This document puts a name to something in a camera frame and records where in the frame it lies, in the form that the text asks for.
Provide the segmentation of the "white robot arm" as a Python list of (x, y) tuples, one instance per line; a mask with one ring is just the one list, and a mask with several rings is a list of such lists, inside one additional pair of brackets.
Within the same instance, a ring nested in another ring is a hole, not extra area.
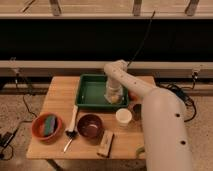
[(168, 89), (128, 74), (124, 60), (107, 63), (104, 72), (111, 87), (121, 84), (142, 99), (147, 171), (193, 171), (184, 102)]

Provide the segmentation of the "translucent covered gripper body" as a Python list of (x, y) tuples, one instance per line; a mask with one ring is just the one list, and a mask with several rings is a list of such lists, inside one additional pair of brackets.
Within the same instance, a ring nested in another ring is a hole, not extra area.
[(108, 77), (104, 97), (110, 104), (119, 104), (123, 98), (122, 85), (115, 79)]

